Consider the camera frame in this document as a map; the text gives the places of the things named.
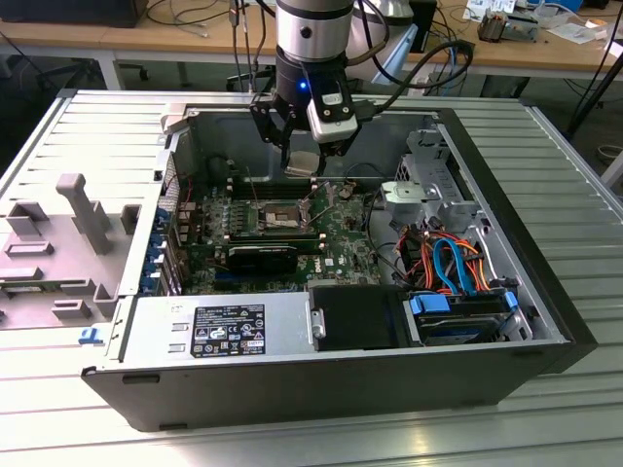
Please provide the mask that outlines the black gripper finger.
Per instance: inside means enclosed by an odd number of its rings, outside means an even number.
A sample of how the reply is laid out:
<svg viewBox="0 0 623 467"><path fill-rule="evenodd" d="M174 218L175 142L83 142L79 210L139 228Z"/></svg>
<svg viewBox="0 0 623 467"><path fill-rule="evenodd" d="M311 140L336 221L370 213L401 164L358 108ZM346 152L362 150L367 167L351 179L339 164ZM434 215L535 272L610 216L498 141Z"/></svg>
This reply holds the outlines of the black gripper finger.
<svg viewBox="0 0 623 467"><path fill-rule="evenodd" d="M285 168L290 158L290 139L295 124L295 111L278 94L257 92L249 111L261 139L275 146L280 152L280 167Z"/></svg>
<svg viewBox="0 0 623 467"><path fill-rule="evenodd" d="M323 173L325 171L328 158L343 157L348 152L360 130L361 125L358 125L354 131L344 138L336 139L335 141L318 141L320 155L316 172Z"/></svg>

